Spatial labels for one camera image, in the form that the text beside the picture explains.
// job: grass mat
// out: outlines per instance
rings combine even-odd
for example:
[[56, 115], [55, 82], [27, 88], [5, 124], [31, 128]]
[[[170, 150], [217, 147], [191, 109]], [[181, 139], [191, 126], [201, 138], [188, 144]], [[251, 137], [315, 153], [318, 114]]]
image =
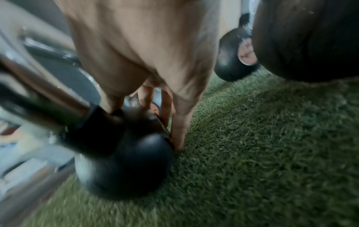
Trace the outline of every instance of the grass mat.
[[70, 178], [24, 226], [359, 226], [359, 78], [214, 76], [168, 182], [107, 202]]

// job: gym equipment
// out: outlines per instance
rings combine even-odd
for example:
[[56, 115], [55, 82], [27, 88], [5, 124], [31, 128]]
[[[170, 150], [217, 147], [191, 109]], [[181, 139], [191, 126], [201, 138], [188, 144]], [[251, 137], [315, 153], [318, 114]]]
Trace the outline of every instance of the gym equipment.
[[31, 122], [77, 152], [79, 181], [99, 197], [122, 200], [155, 190], [174, 161], [168, 131], [157, 116], [133, 107], [108, 114], [76, 94], [34, 57], [79, 71], [72, 75], [96, 90], [80, 68], [72, 40], [7, 1], [0, 1], [0, 9], [5, 9], [0, 13], [0, 119]]
[[253, 52], [251, 40], [251, 17], [255, 14], [253, 1], [241, 1], [242, 15], [238, 28], [227, 32], [220, 39], [214, 72], [219, 78], [228, 82], [240, 80], [260, 66]]
[[290, 80], [358, 75], [359, 1], [262, 0], [252, 42], [261, 64]]

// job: round weight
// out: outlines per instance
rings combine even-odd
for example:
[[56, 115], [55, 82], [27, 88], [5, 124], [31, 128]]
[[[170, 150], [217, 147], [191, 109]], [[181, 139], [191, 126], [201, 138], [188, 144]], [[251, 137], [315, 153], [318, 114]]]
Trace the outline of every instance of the round weight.
[[220, 39], [214, 72], [225, 81], [240, 80], [259, 68], [251, 36], [244, 28], [235, 28]]
[[174, 162], [168, 132], [151, 111], [147, 115], [139, 111], [123, 109], [121, 117], [129, 127], [111, 156], [75, 157], [79, 181], [98, 197], [109, 200], [141, 197], [156, 190], [168, 176]]
[[261, 63], [290, 80], [358, 75], [359, 1], [262, 0], [252, 42]]

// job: kettlebell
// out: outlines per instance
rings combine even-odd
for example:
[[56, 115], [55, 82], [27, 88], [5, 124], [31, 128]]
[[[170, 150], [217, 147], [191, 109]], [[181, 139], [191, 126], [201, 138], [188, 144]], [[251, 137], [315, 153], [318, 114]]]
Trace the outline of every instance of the kettlebell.
[[113, 114], [95, 107], [60, 138], [79, 153], [75, 169], [82, 186], [104, 199], [132, 199], [154, 191], [174, 161], [167, 129], [157, 115], [141, 107]]

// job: green carpet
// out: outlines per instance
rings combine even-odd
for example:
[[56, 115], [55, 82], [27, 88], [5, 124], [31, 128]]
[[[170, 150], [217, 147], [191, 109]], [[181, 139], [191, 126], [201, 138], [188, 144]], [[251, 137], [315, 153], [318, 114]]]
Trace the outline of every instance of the green carpet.
[[168, 183], [99, 200], [75, 177], [24, 226], [359, 226], [359, 78], [214, 76]]

